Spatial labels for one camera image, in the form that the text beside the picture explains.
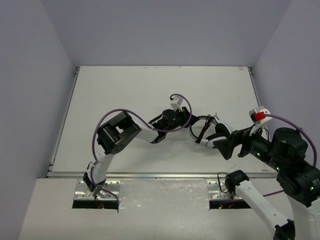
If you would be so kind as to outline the white and black headphones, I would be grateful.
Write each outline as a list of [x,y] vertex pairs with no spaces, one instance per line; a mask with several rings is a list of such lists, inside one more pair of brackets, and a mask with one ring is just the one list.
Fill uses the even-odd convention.
[[[207,146],[211,149],[215,149],[216,148],[214,146],[215,141],[225,140],[233,132],[233,128],[229,124],[227,124],[226,122],[221,121],[217,115],[208,114],[208,115],[200,115],[198,117],[199,117],[198,121],[201,121],[201,120],[205,121],[203,128],[201,129],[200,134],[195,135],[195,133],[193,132],[193,129],[192,129],[193,125],[188,127],[190,137],[198,145],[203,145],[203,146]],[[207,137],[204,137],[206,131],[209,129],[209,127],[211,125],[214,126],[214,133],[207,136]]]

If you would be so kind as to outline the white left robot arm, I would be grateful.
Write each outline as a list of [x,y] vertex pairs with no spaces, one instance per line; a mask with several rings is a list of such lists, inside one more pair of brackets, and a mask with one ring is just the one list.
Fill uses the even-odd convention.
[[134,139],[158,144],[168,133],[189,128],[199,119],[186,107],[166,109],[149,122],[145,122],[127,109],[114,109],[106,113],[98,122],[92,137],[91,149],[94,161],[88,164],[83,175],[88,190],[93,195],[104,191],[114,196],[115,194],[103,185],[108,168],[116,154],[124,150]]

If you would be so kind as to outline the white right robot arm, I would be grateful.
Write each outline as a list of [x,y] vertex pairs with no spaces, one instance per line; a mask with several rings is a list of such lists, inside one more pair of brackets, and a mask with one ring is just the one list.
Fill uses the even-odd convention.
[[247,203],[267,226],[274,240],[318,240],[320,238],[320,171],[305,161],[308,144],[297,129],[278,128],[271,141],[250,129],[236,130],[214,143],[222,156],[256,157],[277,172],[276,180],[286,194],[293,219],[277,211],[254,187],[249,177],[236,170],[225,176],[227,193]]

